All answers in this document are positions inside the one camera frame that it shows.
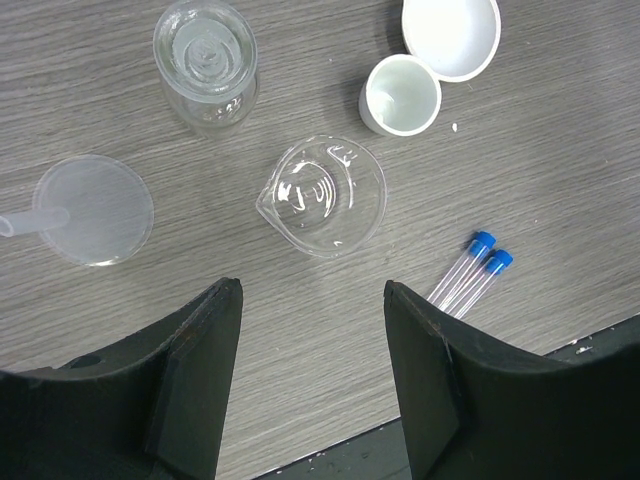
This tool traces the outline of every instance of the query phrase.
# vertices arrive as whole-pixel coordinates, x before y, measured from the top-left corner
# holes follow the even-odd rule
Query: tabletop
[[[639,2],[499,0],[493,62],[443,84],[435,123],[409,139],[376,136],[357,111],[371,69],[405,51],[400,1],[231,3],[254,29],[262,89],[242,131],[214,141],[161,95],[151,41],[167,0],[2,2],[0,211],[95,153],[144,179],[155,225],[111,267],[74,266],[38,235],[2,239],[0,368],[61,365],[237,277],[218,478],[248,479],[398,415],[384,282],[428,293],[475,229],[515,256],[465,317],[487,333],[545,353],[640,311]],[[254,208],[282,153],[319,133],[366,146],[389,187],[377,234],[334,261]]]

